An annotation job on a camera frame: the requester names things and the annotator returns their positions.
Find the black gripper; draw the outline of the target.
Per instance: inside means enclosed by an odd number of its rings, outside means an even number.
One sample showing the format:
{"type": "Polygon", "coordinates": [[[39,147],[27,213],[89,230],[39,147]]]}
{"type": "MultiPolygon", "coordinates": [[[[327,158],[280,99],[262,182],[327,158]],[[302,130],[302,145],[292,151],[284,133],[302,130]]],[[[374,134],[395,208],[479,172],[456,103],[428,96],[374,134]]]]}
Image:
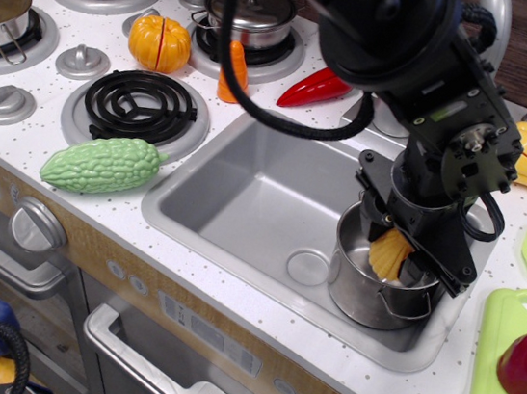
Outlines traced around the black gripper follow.
{"type": "Polygon", "coordinates": [[[477,277],[470,244],[459,214],[460,205],[436,188],[427,171],[415,173],[403,155],[395,160],[373,150],[359,153],[356,178],[364,187],[359,220],[364,237],[378,239],[399,230],[416,250],[402,263],[402,284],[442,285],[449,295],[463,293],[477,277]]]}

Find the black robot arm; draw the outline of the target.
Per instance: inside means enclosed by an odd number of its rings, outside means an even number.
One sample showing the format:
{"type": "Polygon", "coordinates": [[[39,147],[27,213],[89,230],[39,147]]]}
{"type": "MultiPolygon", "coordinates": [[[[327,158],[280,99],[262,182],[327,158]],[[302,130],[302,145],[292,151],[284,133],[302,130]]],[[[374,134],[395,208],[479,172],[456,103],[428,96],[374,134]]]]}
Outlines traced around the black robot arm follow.
{"type": "Polygon", "coordinates": [[[482,50],[493,42],[462,23],[462,0],[308,0],[319,13],[325,64],[341,80],[387,104],[408,132],[394,159],[359,156],[363,234],[397,228],[414,267],[434,273],[451,295],[475,281],[471,241],[493,241],[504,219],[492,194],[510,190],[521,138],[482,50]]]}

